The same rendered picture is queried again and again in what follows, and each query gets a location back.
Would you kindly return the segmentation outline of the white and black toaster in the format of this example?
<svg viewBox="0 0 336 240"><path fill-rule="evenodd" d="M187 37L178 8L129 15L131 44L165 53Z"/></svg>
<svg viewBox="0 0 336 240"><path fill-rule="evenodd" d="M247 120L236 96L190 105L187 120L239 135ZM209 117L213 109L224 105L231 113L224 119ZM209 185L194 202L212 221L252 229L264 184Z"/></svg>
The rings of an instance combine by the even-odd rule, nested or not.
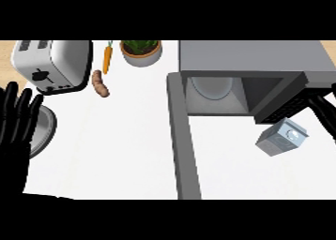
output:
<svg viewBox="0 0 336 240"><path fill-rule="evenodd" d="M80 91L94 62L91 40L17 40L12 67L45 96Z"/></svg>

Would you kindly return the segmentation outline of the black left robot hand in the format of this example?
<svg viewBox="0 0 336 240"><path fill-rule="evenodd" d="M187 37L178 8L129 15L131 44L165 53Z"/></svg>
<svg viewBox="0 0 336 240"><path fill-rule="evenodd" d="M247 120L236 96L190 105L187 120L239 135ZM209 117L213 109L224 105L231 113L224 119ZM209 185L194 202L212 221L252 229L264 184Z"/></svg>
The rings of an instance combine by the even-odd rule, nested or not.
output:
<svg viewBox="0 0 336 240"><path fill-rule="evenodd" d="M32 140L44 96L18 92L18 83L0 88L0 199L23 195L32 154Z"/></svg>

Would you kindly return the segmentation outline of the glass microwave turntable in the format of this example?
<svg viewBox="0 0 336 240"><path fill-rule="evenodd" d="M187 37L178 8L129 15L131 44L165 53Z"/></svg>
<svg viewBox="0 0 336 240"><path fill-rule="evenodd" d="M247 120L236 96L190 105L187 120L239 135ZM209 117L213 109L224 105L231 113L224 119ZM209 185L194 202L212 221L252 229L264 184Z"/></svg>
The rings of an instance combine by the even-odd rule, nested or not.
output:
<svg viewBox="0 0 336 240"><path fill-rule="evenodd" d="M230 95L234 79L224 77L193 77L193 86L199 94L210 100L221 100Z"/></svg>

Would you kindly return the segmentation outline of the potted green plant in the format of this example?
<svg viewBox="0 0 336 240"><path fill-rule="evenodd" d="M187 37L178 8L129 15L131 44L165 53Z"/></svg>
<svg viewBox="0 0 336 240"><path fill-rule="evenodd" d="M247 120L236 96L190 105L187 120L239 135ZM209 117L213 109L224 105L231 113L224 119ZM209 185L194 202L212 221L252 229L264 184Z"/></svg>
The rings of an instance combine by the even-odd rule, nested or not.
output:
<svg viewBox="0 0 336 240"><path fill-rule="evenodd" d="M138 68L151 66L162 57L163 45L160 40L123 40L123 59Z"/></svg>

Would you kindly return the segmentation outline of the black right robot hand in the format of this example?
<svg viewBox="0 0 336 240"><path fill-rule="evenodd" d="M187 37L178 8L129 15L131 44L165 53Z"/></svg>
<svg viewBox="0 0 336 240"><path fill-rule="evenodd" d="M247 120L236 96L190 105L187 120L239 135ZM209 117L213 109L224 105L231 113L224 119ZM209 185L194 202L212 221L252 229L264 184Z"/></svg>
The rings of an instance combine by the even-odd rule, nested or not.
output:
<svg viewBox="0 0 336 240"><path fill-rule="evenodd" d="M332 91L336 97L336 83L332 84ZM320 122L336 142L336 107L321 96L315 96L308 100L308 105L314 111Z"/></svg>

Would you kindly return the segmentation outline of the grey microwave door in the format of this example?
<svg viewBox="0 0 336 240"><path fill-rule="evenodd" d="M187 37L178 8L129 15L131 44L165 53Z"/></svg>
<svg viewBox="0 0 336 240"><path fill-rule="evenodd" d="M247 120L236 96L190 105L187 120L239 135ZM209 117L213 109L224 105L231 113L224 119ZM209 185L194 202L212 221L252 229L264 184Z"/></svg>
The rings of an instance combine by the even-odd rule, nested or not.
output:
<svg viewBox="0 0 336 240"><path fill-rule="evenodd" d="M178 72L168 75L168 108L179 200L200 200L202 190L191 142L184 82Z"/></svg>

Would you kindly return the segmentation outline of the grey round plate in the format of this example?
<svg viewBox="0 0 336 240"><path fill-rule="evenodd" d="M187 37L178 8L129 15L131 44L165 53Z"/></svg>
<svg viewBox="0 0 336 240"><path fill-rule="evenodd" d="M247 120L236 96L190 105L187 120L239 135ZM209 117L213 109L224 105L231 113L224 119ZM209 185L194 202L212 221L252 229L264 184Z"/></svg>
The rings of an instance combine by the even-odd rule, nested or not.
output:
<svg viewBox="0 0 336 240"><path fill-rule="evenodd" d="M57 115L54 111L42 106L39 109L38 124L32 141L30 158L35 158L46 148L57 133Z"/></svg>

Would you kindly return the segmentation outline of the orange carrot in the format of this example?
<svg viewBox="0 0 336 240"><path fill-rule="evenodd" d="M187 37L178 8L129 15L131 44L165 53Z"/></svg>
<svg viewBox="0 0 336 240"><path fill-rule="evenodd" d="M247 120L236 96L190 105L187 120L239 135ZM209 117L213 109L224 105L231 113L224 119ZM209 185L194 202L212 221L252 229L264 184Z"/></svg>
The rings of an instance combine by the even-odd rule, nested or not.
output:
<svg viewBox="0 0 336 240"><path fill-rule="evenodd" d="M103 73L107 74L110 68L113 54L113 40L109 41L107 47L104 49L104 58L103 58Z"/></svg>

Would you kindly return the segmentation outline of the grey microwave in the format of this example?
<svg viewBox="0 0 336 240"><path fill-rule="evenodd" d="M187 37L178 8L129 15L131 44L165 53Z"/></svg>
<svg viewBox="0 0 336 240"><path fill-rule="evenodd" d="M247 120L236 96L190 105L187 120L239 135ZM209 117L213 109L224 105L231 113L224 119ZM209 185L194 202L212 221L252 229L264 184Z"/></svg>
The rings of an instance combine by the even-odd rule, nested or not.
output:
<svg viewBox="0 0 336 240"><path fill-rule="evenodd" d="M306 99L324 97L336 83L336 66L318 40L182 40L179 71L188 114L252 116L275 124L306 108ZM234 79L230 95L206 99L193 77Z"/></svg>

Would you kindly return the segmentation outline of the grey milk carton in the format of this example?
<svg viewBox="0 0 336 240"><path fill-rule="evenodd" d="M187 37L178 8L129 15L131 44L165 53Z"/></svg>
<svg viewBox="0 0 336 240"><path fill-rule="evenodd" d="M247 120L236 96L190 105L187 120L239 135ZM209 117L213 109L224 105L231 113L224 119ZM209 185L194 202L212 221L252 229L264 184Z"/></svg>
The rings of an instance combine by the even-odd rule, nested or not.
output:
<svg viewBox="0 0 336 240"><path fill-rule="evenodd" d="M308 137L306 129L284 117L262 131L256 146L273 157L299 148Z"/></svg>

